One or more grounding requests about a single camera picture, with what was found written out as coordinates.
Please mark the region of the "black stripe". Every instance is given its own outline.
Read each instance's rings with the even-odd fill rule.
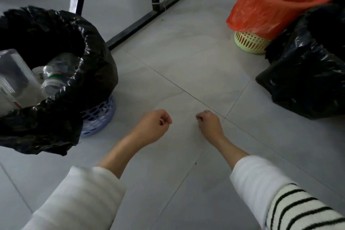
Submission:
[[[296,202],[293,202],[293,203],[289,204],[288,206],[286,206],[282,210],[282,213],[280,214],[277,230],[280,230],[280,225],[282,224],[282,218],[287,211],[289,211],[292,207],[299,206],[300,204],[307,203],[307,202],[313,201],[313,200],[317,200],[317,199],[315,197],[308,197],[308,198],[304,198],[304,199],[298,200]]]
[[[290,230],[290,228],[292,227],[292,225],[299,219],[303,218],[303,217],[306,217],[306,216],[309,216],[309,215],[315,215],[317,213],[320,213],[320,212],[323,212],[323,211],[326,211],[326,210],[332,210],[332,208],[328,207],[328,206],[324,206],[324,207],[321,207],[321,208],[318,208],[318,209],[314,209],[314,210],[310,210],[308,212],[305,212],[305,213],[302,213],[302,214],[299,214],[297,216],[295,216],[293,219],[291,219],[290,223],[288,224],[286,230]]]
[[[339,224],[339,223],[344,223],[345,222],[345,218],[338,218],[335,220],[330,220],[330,221],[325,221],[325,222],[320,222],[320,223],[316,223],[316,224],[311,224],[306,228],[303,228],[302,230],[313,230],[319,227],[323,227],[323,226],[332,226],[335,224]]]
[[[305,192],[305,191],[302,190],[302,189],[291,190],[291,191],[289,191],[289,192],[283,194],[281,197],[278,198],[278,200],[276,201],[276,203],[275,203],[275,205],[274,205],[274,208],[273,208],[270,229],[273,229],[274,215],[275,215],[275,213],[276,213],[276,211],[277,211],[277,207],[278,207],[279,203],[280,203],[285,197],[288,197],[289,195],[292,195],[292,194],[298,193],[298,192]]]

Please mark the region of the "green plastic basket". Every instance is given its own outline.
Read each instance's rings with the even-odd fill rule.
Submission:
[[[265,53],[265,48],[271,42],[271,40],[261,38],[247,31],[236,31],[234,39],[240,49],[252,54]]]

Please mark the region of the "hand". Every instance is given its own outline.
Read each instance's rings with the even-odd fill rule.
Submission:
[[[140,147],[144,147],[160,139],[172,123],[170,115],[164,109],[155,110],[144,114],[130,135],[136,139]]]
[[[197,114],[196,119],[207,141],[217,147],[217,144],[225,138],[218,116],[210,110],[205,110]]]

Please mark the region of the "white sleeve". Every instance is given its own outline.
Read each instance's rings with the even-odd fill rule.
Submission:
[[[261,229],[265,229],[266,216],[275,195],[285,185],[294,183],[271,162],[254,155],[237,162],[230,180]]]
[[[23,230],[109,230],[126,187],[102,167],[72,167]]]

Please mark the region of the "person's left hand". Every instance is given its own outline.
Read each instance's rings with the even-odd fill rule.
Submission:
[[[164,109],[155,110],[144,114],[130,135],[136,138],[140,147],[144,147],[160,139],[172,123],[170,115]]]

